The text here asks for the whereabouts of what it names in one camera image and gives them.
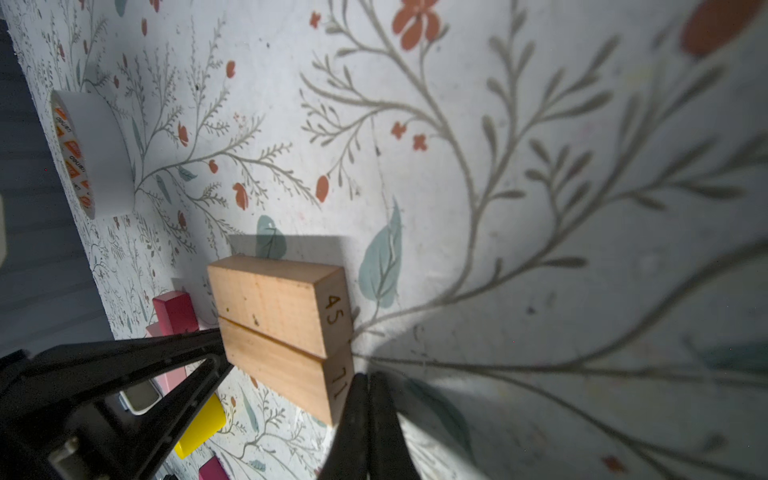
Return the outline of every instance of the red flower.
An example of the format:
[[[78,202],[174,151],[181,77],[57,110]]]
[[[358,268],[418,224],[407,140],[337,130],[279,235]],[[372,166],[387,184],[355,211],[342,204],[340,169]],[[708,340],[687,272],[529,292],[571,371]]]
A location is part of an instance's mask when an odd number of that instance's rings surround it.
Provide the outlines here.
[[[400,35],[406,25],[415,18],[415,21],[400,39],[400,45],[404,50],[414,48],[422,39],[423,17],[427,18],[425,37],[429,41],[434,41],[437,38],[437,34],[440,32],[440,17],[432,11],[432,6],[435,3],[437,0],[402,0],[402,8],[392,21],[392,30],[395,35]]]
[[[426,135],[414,135],[413,136],[413,150],[424,150],[427,149],[427,144],[425,143],[427,140]]]
[[[405,125],[400,124],[400,122],[396,121],[395,125],[392,126],[392,135],[395,135],[398,140],[402,138],[402,134],[406,132],[408,128]]]
[[[179,130],[179,140],[181,141],[181,144],[186,147],[187,144],[190,143],[190,138],[187,136],[187,127],[183,126],[179,122],[178,130]]]
[[[232,186],[232,190],[235,190],[235,203],[243,210],[248,208],[248,194],[245,191],[245,187],[241,183],[236,183]]]
[[[326,201],[326,197],[328,196],[328,177],[325,175],[321,175],[320,178],[317,179],[317,187],[315,188],[315,197],[317,197],[317,200],[320,200],[320,203]]]
[[[625,467],[624,464],[621,463],[621,461],[615,456],[611,455],[608,457],[603,457],[601,458],[601,460],[603,461],[605,466],[608,467],[608,470],[610,470],[611,472],[627,473],[627,467]]]
[[[315,29],[317,29],[317,22],[320,21],[320,14],[317,12],[312,12],[312,17],[310,18],[310,25],[312,25]]]
[[[682,49],[697,57],[709,55],[741,33],[761,6],[763,0],[704,0],[683,28]]]

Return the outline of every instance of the roll of adhesive tape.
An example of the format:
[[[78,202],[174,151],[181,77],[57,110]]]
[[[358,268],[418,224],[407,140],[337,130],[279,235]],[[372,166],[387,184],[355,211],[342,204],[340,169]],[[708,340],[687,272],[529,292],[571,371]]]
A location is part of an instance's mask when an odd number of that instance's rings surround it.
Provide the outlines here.
[[[132,212],[131,161],[107,101],[98,94],[56,90],[51,112],[70,182],[88,218]]]

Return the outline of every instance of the yellow block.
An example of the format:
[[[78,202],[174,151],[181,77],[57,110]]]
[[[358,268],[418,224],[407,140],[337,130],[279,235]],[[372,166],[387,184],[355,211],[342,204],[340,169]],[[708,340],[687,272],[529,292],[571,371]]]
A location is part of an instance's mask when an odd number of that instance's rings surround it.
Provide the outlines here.
[[[203,408],[187,427],[187,431],[179,439],[174,451],[179,455],[179,458],[186,458],[226,424],[227,416],[224,415],[219,397],[213,395],[205,402]]]

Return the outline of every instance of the floral tablecloth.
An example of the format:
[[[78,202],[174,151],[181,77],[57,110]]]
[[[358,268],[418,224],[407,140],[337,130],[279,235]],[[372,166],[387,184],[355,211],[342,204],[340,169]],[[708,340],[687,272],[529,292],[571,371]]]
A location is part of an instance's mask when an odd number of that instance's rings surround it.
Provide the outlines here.
[[[68,190],[116,338],[215,327],[232,253],[341,264],[423,478],[766,477],[762,0],[2,7],[62,179],[52,89],[121,125],[135,213]],[[168,471],[314,478],[331,428],[218,393]]]

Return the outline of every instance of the pink block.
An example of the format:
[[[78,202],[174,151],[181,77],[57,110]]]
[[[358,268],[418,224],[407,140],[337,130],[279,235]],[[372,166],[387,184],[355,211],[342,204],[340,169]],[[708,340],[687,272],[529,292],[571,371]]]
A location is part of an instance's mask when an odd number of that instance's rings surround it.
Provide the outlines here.
[[[196,332],[199,330],[197,317],[189,293],[168,292],[152,299],[157,322],[163,335]]]
[[[163,336],[160,323],[155,322],[148,325],[147,333],[152,337]],[[187,371],[184,369],[184,367],[171,370],[170,372],[165,372],[162,375],[154,377],[155,381],[157,381],[157,384],[160,386],[160,389],[163,391],[163,395],[167,395],[168,392],[173,390],[175,386],[182,383],[186,378]]]
[[[219,459],[213,457],[200,467],[199,480],[230,480],[230,478],[227,477],[227,473],[221,467]]]

